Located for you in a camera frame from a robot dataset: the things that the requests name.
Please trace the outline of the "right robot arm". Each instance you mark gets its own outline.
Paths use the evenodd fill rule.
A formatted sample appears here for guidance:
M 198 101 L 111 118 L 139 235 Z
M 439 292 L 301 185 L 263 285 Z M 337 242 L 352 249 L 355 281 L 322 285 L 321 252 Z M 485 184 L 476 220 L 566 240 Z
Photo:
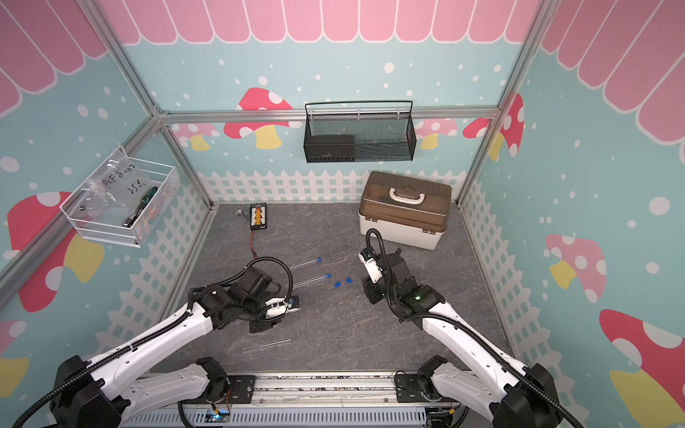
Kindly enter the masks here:
M 401 323 L 414 324 L 451 351 L 467 371 L 434 356 L 417 372 L 425 399 L 454 401 L 474 410 L 495 427 L 557 427 L 581 422 L 560 402 L 551 373 L 501 350 L 460 317 L 453 306 L 410 273 L 400 251 L 388 253 L 380 232 L 365 233 L 360 252 L 367 276 L 364 292 L 370 303 L 384 301 Z

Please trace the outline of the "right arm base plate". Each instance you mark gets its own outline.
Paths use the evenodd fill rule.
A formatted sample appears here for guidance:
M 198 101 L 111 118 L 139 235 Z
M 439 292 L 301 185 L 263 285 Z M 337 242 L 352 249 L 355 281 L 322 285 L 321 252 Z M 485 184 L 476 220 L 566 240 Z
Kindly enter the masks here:
M 394 380 L 396 401 L 399 403 L 458 403 L 456 399 L 441 396 L 419 374 L 406 373 L 400 370 L 394 373 L 392 379 Z

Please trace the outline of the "clear test tube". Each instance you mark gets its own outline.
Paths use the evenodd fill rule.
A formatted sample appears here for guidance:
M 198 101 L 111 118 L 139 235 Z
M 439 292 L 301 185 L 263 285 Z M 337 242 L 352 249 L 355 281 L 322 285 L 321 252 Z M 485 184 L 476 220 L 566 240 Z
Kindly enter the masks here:
M 317 258 L 315 258 L 314 260 L 308 260 L 308 261 L 305 261 L 302 263 L 294 264 L 294 265 L 290 266 L 289 269 L 291 269 L 291 270 L 303 269 L 303 268 L 310 267 L 310 266 L 317 265 L 317 264 L 319 264 L 319 263 L 317 263 Z
M 324 276 L 318 276 L 316 278 L 312 278 L 312 279 L 308 279 L 308 280 L 304 280 L 304 281 L 301 281 L 299 283 L 296 283 L 296 284 L 294 284 L 294 289 L 302 288 L 302 287 L 305 287 L 308 285 L 313 285 L 313 284 L 321 282 L 321 281 L 325 281 L 325 280 L 327 280 L 326 275 L 327 274 L 325 274 Z
M 252 346 L 245 347 L 243 349 L 243 353 L 253 353 L 256 351 L 263 351 L 263 350 L 275 348 L 275 347 L 278 347 L 281 345 L 285 345 L 285 344 L 288 344 L 290 342 L 292 342 L 291 339 L 281 339 L 281 340 L 277 340 L 277 341 L 273 341 L 273 342 L 267 342 L 267 343 L 252 345 Z

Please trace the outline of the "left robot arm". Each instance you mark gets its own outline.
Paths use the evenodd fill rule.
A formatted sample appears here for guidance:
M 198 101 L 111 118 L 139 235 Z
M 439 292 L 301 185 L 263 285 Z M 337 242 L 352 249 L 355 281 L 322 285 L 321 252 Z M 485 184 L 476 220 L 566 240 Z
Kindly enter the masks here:
M 237 320 L 248 322 L 252 332 L 272 328 L 299 310 L 293 290 L 291 269 L 273 257 L 256 258 L 235 276 L 192 288 L 184 307 L 136 338 L 90 360 L 74 356 L 62 362 L 53 390 L 14 426 L 24 426 L 44 406 L 57 427 L 118 427 L 172 403 L 229 405 L 237 387 L 214 358 L 168 374 L 145 374 L 183 346 Z

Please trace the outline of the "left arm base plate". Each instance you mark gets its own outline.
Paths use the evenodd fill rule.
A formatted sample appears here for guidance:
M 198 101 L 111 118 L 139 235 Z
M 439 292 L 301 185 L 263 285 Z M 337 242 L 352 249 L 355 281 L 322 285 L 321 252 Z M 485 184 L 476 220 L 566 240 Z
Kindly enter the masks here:
M 224 376 L 219 380 L 217 397 L 212 401 L 228 405 L 251 404 L 256 380 L 255 376 L 245 374 Z

